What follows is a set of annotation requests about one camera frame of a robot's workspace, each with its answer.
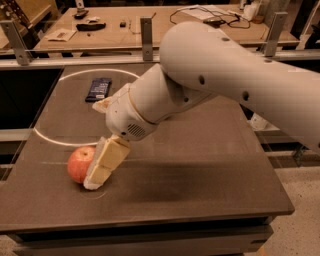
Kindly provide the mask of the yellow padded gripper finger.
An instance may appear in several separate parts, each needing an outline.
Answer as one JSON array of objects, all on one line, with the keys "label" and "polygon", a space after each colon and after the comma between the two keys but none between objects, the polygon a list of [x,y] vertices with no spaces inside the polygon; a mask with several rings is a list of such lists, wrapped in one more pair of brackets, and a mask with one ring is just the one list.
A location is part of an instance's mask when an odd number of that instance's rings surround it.
[{"label": "yellow padded gripper finger", "polygon": [[110,97],[99,100],[92,105],[92,108],[99,113],[105,113],[107,111],[110,100]]},{"label": "yellow padded gripper finger", "polygon": [[97,143],[93,161],[86,172],[83,185],[88,190],[97,190],[112,172],[126,159],[130,143],[116,135],[101,137]]}]

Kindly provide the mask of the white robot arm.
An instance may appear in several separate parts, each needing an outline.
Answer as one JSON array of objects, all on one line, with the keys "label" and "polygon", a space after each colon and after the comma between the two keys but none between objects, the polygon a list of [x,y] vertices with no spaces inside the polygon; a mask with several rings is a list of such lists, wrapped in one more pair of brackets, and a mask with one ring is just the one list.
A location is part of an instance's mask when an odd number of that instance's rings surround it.
[{"label": "white robot arm", "polygon": [[125,160],[130,144],[169,116],[218,95],[258,114],[317,151],[320,146],[320,74],[257,56],[222,30],[183,22],[163,36],[160,61],[132,83],[94,104],[112,135],[101,139],[84,179],[101,187]]}]

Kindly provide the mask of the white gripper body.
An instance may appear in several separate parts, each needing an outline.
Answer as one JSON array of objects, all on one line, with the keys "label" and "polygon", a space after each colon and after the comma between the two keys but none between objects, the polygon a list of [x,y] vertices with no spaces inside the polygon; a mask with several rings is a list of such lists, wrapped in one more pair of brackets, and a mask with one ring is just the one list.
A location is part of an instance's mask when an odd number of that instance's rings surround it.
[{"label": "white gripper body", "polygon": [[130,83],[127,83],[108,103],[105,120],[107,128],[128,141],[139,141],[153,133],[157,125],[144,120],[130,98]]}]

